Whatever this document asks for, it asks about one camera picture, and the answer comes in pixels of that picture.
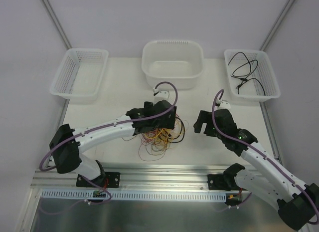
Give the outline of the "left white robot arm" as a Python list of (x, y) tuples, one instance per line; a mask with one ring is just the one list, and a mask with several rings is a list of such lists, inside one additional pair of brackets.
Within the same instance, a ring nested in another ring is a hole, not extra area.
[(167, 100), (145, 102), (143, 108), (131, 109), (113, 121), (96, 127), (72, 129), (69, 124), (60, 126), (49, 144), (57, 172), (76, 172), (82, 181), (95, 187), (104, 186), (107, 175), (102, 164), (89, 159), (84, 152), (118, 138), (145, 134), (156, 129), (173, 129), (176, 109)]

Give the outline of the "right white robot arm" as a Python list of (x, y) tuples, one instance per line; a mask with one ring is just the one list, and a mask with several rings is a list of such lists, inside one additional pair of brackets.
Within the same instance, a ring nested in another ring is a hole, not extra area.
[(256, 177), (244, 166), (235, 163), (223, 174), (208, 176), (208, 185), (216, 190), (239, 188), (270, 204), (291, 229), (300, 230), (319, 215), (319, 187), (307, 185), (278, 161), (268, 155), (258, 139), (246, 129), (238, 128), (229, 110), (201, 110), (194, 124), (195, 133), (216, 137), (238, 157), (251, 164), (262, 177)]

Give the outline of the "right white perforated basket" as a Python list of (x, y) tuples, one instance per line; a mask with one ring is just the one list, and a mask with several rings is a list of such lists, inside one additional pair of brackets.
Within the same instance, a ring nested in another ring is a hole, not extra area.
[(224, 60), (229, 93), (233, 101), (243, 104), (260, 103), (281, 96), (266, 52), (227, 49), (224, 51)]

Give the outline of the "white perforated basket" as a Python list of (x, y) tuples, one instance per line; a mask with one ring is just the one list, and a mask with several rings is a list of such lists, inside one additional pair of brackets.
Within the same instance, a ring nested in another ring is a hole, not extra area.
[(50, 93), (76, 103), (98, 98), (109, 52), (95, 48), (66, 51), (50, 86)]
[(243, 104), (260, 103), (281, 96), (266, 52), (227, 49), (224, 51), (224, 60), (229, 93), (233, 101)]

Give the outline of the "white centre plastic tub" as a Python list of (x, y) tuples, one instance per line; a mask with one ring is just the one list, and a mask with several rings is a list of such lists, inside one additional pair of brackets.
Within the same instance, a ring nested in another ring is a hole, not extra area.
[(205, 69), (203, 49), (189, 40), (153, 40), (143, 47), (141, 69), (150, 87), (168, 81), (178, 90), (192, 89)]

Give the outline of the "left white perforated basket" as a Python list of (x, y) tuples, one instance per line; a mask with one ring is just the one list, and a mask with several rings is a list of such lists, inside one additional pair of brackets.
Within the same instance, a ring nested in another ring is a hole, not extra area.
[(95, 48), (66, 51), (50, 86), (50, 93), (76, 103), (98, 98), (109, 52)]

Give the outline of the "aluminium mounting rail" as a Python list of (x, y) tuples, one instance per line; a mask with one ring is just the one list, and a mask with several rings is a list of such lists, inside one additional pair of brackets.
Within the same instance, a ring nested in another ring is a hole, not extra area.
[[(147, 165), (105, 163), (106, 172), (119, 172), (119, 190), (207, 192), (208, 174), (222, 174), (229, 166)], [(77, 189), (77, 174), (36, 170), (32, 188)]]

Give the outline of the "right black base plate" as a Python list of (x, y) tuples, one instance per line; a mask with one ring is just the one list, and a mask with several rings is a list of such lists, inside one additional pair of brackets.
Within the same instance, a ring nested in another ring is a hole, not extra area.
[(240, 187), (235, 183), (234, 177), (224, 174), (207, 175), (209, 190), (239, 191)]

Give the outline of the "right aluminium frame post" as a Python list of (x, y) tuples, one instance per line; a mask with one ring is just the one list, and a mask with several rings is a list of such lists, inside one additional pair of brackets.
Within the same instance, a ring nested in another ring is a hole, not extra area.
[(279, 31), (281, 25), (283, 24), (284, 20), (288, 16), (289, 12), (296, 4), (297, 0), (287, 0), (281, 9), (279, 15), (277, 16), (276, 20), (274, 21), (273, 25), (271, 26), (269, 32), (267, 33), (264, 41), (262, 42), (259, 50), (266, 51), (267, 48), (272, 43), (273, 39), (275, 38), (277, 32)]

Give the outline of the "aluminium frame post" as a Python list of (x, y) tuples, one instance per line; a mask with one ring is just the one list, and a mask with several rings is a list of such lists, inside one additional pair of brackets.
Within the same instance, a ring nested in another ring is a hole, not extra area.
[(279, 15), (277, 16), (276, 20), (274, 21), (273, 25), (271, 26), (269, 32), (267, 33), (264, 41), (262, 42), (259, 50), (266, 51), (267, 48), (272, 43), (273, 39), (275, 38), (277, 32), (279, 31), (281, 25), (283, 24), (284, 20), (288, 16), (289, 12), (296, 4), (297, 0), (287, 0), (281, 9)]
[(67, 50), (72, 48), (72, 45), (68, 39), (67, 34), (64, 31), (64, 28), (62, 24), (60, 23), (60, 20), (58, 16), (56, 15), (54, 8), (52, 7), (51, 3), (49, 0), (40, 0), (44, 9), (46, 10), (50, 20), (52, 21), (52, 24), (54, 25), (63, 45)]

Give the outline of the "left aluminium frame post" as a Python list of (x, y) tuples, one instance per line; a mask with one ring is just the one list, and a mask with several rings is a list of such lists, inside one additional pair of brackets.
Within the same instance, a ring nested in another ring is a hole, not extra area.
[(44, 9), (46, 10), (50, 20), (52, 21), (52, 24), (54, 25), (63, 45), (67, 50), (72, 48), (72, 45), (68, 39), (67, 34), (64, 31), (64, 28), (62, 24), (60, 23), (60, 20), (58, 16), (56, 15), (54, 8), (52, 7), (51, 3), (49, 0), (40, 0)]

